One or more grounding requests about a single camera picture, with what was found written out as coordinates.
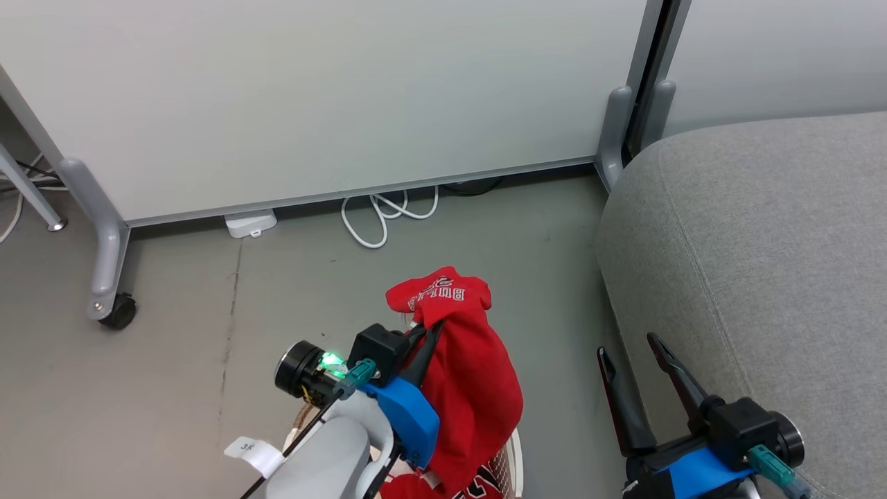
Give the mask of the narrow white partition panel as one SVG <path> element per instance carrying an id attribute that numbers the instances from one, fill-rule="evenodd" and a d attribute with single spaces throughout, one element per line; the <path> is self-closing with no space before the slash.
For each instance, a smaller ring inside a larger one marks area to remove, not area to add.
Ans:
<path id="1" fill-rule="evenodd" d="M 775 118 L 887 111 L 887 0 L 663 0 L 631 150 Z"/>

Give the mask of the grey fabric sofa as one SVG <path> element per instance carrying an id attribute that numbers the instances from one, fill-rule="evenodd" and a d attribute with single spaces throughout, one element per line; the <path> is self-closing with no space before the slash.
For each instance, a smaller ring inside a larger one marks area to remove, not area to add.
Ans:
<path id="1" fill-rule="evenodd" d="M 688 428 L 650 332 L 710 394 L 789 417 L 817 493 L 887 499 L 887 112 L 659 140 L 596 249 L 656 439 Z"/>

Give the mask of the short grey partition foot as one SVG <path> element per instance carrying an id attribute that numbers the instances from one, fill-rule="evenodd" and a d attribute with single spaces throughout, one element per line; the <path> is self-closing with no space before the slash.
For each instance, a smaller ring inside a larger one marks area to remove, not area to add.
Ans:
<path id="1" fill-rule="evenodd" d="M 624 170 L 623 144 L 631 112 L 633 89 L 623 85 L 612 90 L 599 133 L 598 159 L 595 168 L 601 182 L 610 193 Z"/>

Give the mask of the grey metal table leg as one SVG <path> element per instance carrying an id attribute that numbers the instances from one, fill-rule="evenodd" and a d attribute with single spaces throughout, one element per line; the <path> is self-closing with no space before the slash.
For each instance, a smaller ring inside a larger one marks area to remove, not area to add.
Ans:
<path id="1" fill-rule="evenodd" d="M 0 143 L 0 173 L 6 175 L 13 186 L 18 189 L 23 201 L 27 201 L 41 215 L 47 224 L 48 231 L 60 231 L 67 226 L 67 219 L 61 218 L 54 211 L 38 187 L 26 176 L 24 170 L 20 168 L 18 162 L 14 160 L 2 143 Z"/>

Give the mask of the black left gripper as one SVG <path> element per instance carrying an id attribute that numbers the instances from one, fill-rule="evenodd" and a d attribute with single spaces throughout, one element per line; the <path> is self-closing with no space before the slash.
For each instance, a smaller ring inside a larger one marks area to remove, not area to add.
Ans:
<path id="1" fill-rule="evenodd" d="M 367 383 L 383 387 L 399 374 L 422 386 L 444 325 L 444 320 L 432 326 L 411 323 L 401 332 L 373 324 L 357 334 L 345 358 L 298 341 L 276 364 L 274 385 L 318 408 L 346 400 Z"/>

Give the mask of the wide white partition panel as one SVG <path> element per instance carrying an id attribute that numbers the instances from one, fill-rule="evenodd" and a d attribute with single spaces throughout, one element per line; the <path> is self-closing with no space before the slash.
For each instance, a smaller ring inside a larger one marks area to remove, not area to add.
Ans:
<path id="1" fill-rule="evenodd" d="M 0 70 L 124 221 L 586 161 L 647 0 L 0 0 Z"/>

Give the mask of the grey partition foot with caster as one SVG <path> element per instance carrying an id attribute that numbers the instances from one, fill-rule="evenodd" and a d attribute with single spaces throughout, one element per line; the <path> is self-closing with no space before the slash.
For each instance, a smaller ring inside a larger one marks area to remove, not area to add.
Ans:
<path id="1" fill-rule="evenodd" d="M 129 292 L 119 291 L 131 229 L 85 162 L 64 158 L 58 164 L 58 171 L 64 185 L 93 224 L 97 237 L 88 316 L 109 331 L 122 331 L 137 314 L 135 298 Z"/>

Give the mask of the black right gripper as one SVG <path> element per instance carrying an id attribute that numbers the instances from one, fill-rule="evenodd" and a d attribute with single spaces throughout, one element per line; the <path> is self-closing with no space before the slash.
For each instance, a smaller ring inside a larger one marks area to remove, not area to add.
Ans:
<path id="1" fill-rule="evenodd" d="M 640 479 L 644 473 L 657 473 L 682 455 L 704 446 L 733 471 L 739 470 L 751 449 L 758 445 L 765 446 L 792 469 L 804 462 L 805 445 L 792 420 L 780 412 L 765 410 L 748 397 L 732 403 L 712 397 L 707 400 L 707 392 L 659 335 L 647 334 L 647 344 L 659 368 L 671 379 L 687 416 L 701 417 L 701 405 L 705 401 L 703 409 L 708 420 L 687 436 L 659 444 L 643 408 L 627 386 L 625 375 L 606 349 L 598 348 L 603 388 L 620 452 L 626 457 L 628 480 Z"/>

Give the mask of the red basketball jersey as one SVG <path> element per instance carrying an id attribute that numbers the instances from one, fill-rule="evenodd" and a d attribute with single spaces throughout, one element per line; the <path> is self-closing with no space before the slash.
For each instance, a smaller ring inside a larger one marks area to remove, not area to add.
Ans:
<path id="1" fill-rule="evenodd" d="M 425 473 L 392 470 L 380 499 L 503 499 L 491 462 L 518 426 L 524 401 L 507 348 L 487 317 L 488 284 L 440 268 L 390 288 L 386 300 L 415 324 L 441 325 L 421 386 L 441 423 Z"/>

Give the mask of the small white power adapter box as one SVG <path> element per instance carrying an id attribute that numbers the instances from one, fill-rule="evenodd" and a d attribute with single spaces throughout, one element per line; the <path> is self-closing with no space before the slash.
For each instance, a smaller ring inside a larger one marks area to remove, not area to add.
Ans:
<path id="1" fill-rule="evenodd" d="M 273 209 L 224 215 L 225 227 L 234 239 L 258 238 L 278 224 Z"/>

